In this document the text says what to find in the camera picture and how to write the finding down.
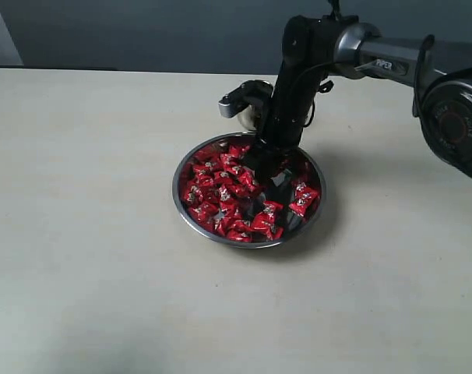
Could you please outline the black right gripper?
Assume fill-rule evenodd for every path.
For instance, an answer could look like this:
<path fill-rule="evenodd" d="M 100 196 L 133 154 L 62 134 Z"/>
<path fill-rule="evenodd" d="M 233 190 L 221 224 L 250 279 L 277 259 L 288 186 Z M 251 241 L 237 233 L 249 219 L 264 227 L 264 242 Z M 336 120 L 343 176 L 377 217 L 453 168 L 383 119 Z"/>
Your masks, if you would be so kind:
<path fill-rule="evenodd" d="M 255 175 L 265 175 L 266 183 L 291 164 L 290 149 L 301 141 L 309 109 L 332 64 L 330 58 L 296 65 L 282 61 L 264 123 L 241 159 Z"/>

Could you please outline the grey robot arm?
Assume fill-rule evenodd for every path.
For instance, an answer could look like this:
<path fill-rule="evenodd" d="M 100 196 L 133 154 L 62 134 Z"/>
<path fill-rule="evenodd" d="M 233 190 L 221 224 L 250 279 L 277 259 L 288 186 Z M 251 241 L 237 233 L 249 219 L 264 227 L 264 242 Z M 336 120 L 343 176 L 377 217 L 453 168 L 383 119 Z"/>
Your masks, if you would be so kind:
<path fill-rule="evenodd" d="M 295 16 L 282 38 L 282 64 L 243 159 L 260 178 L 277 172 L 315 115 L 332 77 L 387 79 L 413 91 L 412 113 L 432 153 L 472 178 L 472 46 L 384 37 L 356 16 Z"/>

